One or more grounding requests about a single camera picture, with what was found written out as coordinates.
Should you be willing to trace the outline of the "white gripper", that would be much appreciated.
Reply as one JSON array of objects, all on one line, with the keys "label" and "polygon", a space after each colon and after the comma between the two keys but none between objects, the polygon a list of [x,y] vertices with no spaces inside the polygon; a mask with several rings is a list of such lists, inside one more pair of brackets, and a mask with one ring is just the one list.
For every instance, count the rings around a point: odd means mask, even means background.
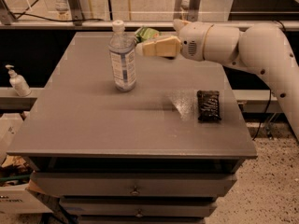
[{"label": "white gripper", "polygon": [[177,57],[180,53],[190,60],[204,60],[204,43],[211,23],[189,22],[181,19],[173,20],[174,35],[160,36],[138,43],[135,51],[141,56]]}]

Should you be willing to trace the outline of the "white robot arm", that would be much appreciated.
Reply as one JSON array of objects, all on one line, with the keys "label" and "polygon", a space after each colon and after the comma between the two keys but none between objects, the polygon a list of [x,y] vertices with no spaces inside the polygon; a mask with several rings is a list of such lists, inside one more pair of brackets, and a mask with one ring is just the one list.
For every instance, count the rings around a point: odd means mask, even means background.
[{"label": "white robot arm", "polygon": [[174,35],[159,35],[136,45],[142,56],[209,61],[256,75],[277,97],[299,138],[299,65],[283,32],[258,23],[242,32],[236,27],[174,20]]}]

